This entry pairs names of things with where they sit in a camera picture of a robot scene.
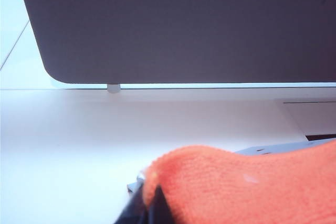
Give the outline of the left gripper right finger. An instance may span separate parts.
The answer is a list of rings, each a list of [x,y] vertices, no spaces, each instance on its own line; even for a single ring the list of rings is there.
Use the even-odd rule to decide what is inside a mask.
[[[173,216],[166,202],[165,196],[160,186],[157,186],[154,197],[148,208],[148,223],[171,224]]]

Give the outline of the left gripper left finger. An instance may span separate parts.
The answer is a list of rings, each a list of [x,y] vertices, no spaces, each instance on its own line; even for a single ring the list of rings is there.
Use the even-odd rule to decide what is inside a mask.
[[[140,184],[131,195],[127,205],[115,221],[115,224],[147,223],[147,210],[142,198],[143,185]]]

